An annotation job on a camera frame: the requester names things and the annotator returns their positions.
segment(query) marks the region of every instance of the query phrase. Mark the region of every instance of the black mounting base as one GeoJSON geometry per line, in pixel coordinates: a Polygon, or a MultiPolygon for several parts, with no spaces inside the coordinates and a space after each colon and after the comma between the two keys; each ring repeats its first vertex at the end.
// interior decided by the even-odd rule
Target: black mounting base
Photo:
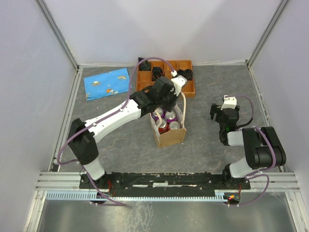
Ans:
{"type": "MultiPolygon", "coordinates": [[[[212,197],[215,190],[250,189],[244,178],[227,181],[221,174],[210,173],[111,173],[96,181],[99,189],[113,185],[116,197],[212,197]]],[[[80,189],[93,189],[83,174],[80,189]]]]}

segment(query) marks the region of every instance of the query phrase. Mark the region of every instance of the white wall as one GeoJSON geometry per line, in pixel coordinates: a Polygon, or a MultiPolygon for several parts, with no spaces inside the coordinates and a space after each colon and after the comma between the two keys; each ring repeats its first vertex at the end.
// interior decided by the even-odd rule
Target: white wall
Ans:
{"type": "Polygon", "coordinates": [[[0,231],[22,231],[46,171],[74,69],[34,0],[0,7],[0,231]]]}
{"type": "Polygon", "coordinates": [[[248,59],[280,0],[45,0],[79,64],[248,59]]]}
{"type": "Polygon", "coordinates": [[[290,1],[253,66],[309,209],[309,1],[290,1]]]}

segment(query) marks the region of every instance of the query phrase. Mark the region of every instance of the soda can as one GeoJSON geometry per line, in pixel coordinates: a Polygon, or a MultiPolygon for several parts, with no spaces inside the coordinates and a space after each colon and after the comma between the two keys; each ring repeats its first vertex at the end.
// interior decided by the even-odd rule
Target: soda can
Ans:
{"type": "Polygon", "coordinates": [[[177,121],[173,121],[169,124],[169,127],[168,127],[168,131],[169,130],[176,130],[176,129],[180,129],[180,123],[177,122],[177,121]]]}
{"type": "MultiPolygon", "coordinates": [[[[163,110],[162,110],[161,108],[157,108],[156,110],[157,110],[158,113],[161,115],[161,118],[164,118],[164,112],[163,112],[163,110]]],[[[153,112],[151,113],[151,117],[153,117],[153,119],[154,119],[155,122],[159,119],[159,117],[156,115],[155,111],[153,111],[153,112]]]]}
{"type": "Polygon", "coordinates": [[[165,113],[165,120],[168,122],[168,123],[171,123],[171,122],[174,122],[174,121],[177,121],[177,117],[176,117],[176,113],[175,111],[171,111],[171,112],[166,112],[165,113]]]}
{"type": "MultiPolygon", "coordinates": [[[[156,122],[155,122],[155,124],[158,126],[159,124],[160,124],[160,120],[158,119],[156,122]]],[[[167,132],[168,131],[168,123],[167,123],[167,121],[163,118],[162,119],[162,123],[161,123],[161,125],[160,125],[160,127],[159,127],[159,133],[160,134],[163,134],[163,133],[165,133],[165,132],[167,132]]]]}

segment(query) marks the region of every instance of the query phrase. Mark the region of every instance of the gray tabletop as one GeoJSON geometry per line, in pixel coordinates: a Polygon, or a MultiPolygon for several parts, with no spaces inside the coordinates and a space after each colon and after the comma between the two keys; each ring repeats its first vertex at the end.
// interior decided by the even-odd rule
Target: gray tabletop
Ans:
{"type": "MultiPolygon", "coordinates": [[[[105,73],[120,67],[84,68],[78,89],[72,118],[82,121],[99,116],[118,106],[126,94],[108,96],[86,101],[83,78],[105,73]]],[[[98,144],[99,160],[107,172],[221,172],[229,163],[244,157],[243,147],[224,146],[219,141],[219,124],[208,120],[212,103],[222,103],[224,94],[245,94],[255,106],[252,125],[264,126],[252,79],[245,65],[194,66],[196,96],[187,99],[185,127],[187,133],[183,143],[166,148],[157,148],[150,120],[147,116],[128,122],[108,134],[98,144]]],[[[133,79],[135,90],[136,74],[133,79]]],[[[239,123],[251,118],[251,106],[246,99],[238,98],[239,123]]],[[[63,161],[73,159],[67,148],[63,161]]],[[[78,172],[79,164],[62,166],[62,172],[78,172]]]]}

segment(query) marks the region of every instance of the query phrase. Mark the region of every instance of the folded blue cloth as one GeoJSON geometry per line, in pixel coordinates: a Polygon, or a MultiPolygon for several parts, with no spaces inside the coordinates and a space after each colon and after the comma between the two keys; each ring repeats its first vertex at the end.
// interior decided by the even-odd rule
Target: folded blue cloth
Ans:
{"type": "Polygon", "coordinates": [[[87,101],[128,91],[129,74],[127,69],[84,78],[87,101]]]}

